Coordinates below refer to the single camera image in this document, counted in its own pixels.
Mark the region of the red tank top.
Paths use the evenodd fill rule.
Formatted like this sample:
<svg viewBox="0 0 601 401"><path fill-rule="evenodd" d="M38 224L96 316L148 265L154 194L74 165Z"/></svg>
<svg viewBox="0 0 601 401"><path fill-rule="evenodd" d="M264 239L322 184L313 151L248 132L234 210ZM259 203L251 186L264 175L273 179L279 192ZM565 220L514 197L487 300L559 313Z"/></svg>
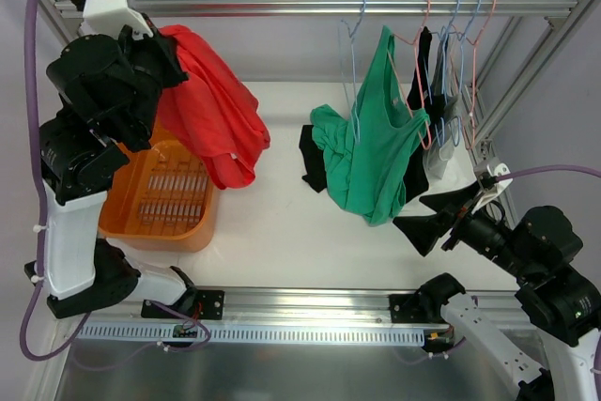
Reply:
<svg viewBox="0 0 601 401"><path fill-rule="evenodd" d="M188 80L163 91L159 121L203 162L217 188L249 186L270 147L257 98L200 35L180 24L161 33L175 40Z"/></svg>

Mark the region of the green tank top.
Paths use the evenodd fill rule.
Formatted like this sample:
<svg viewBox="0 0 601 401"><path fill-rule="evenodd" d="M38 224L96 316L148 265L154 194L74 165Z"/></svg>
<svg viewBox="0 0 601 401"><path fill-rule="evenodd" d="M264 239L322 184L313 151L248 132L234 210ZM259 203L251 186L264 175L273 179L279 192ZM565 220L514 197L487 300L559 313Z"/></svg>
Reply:
<svg viewBox="0 0 601 401"><path fill-rule="evenodd" d="M323 152L327 191L342 210L371 226L396 217L406 204L404 176L429 123L425 109L410 111L393 74L395 38L384 26L352 114L353 124L328 104L310 114L312 140Z"/></svg>

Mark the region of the black tank top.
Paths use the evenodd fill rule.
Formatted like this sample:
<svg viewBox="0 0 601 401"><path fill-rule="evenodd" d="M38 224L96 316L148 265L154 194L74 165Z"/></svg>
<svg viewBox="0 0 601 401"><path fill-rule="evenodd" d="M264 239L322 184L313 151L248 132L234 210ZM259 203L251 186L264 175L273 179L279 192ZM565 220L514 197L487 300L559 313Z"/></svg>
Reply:
<svg viewBox="0 0 601 401"><path fill-rule="evenodd" d="M422 32L419 40L419 56L427 47L425 42L426 33ZM407 101L411 108L420 106L418 94L417 77L413 74L411 89L407 95ZM327 188L326 170L323 160L323 151L317 147L312 137L313 126L303 125L300 133L299 149L303 158L306 174L302 180L306 182L313 191L320 193ZM428 190L429 184L425 174L424 150L421 146L413 152L409 161L408 168L404 175L406 187L406 201L410 201Z"/></svg>

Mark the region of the blue wire hanger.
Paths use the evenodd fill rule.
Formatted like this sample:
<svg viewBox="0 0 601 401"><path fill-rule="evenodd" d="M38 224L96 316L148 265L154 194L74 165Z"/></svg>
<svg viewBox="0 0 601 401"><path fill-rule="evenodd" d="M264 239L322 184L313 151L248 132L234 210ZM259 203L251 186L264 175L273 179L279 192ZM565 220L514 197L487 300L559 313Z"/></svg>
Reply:
<svg viewBox="0 0 601 401"><path fill-rule="evenodd" d="M349 110L349 124L356 143L361 141L361 126L357 111L358 77L355 41L365 15L367 0L361 0L358 20L353 25L341 19L337 25L339 70Z"/></svg>

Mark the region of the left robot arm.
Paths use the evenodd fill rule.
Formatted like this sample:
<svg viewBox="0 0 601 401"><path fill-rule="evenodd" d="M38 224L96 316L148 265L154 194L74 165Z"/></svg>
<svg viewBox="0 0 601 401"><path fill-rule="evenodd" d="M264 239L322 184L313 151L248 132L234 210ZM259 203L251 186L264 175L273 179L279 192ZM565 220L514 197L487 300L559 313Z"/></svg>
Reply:
<svg viewBox="0 0 601 401"><path fill-rule="evenodd" d="M26 272L54 316L88 314L124 301L145 317L185 317L196 288L179 268L126 257L98 234L116 172L150 147L162 92L187 78L174 39L124 26L115 36L68 44L46 69L61 108L33 130L41 190L42 248Z"/></svg>

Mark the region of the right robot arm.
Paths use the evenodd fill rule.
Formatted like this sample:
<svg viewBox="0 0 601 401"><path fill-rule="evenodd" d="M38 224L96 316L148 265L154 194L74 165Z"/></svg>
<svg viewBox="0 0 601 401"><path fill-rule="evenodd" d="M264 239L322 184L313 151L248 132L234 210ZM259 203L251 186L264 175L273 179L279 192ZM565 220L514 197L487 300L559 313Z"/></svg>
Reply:
<svg viewBox="0 0 601 401"><path fill-rule="evenodd" d="M426 195L429 216L397 217L394 225L428 255L464 243L516 279L521 310L537 329L547 366L530 358L478 308L449 273L423 283L404 303L389 297L391 319L445 322L488 361L517 400L597 400L600 397L600 291L571 262L583 247L564 213L530 208L515 228L478 207L479 184Z"/></svg>

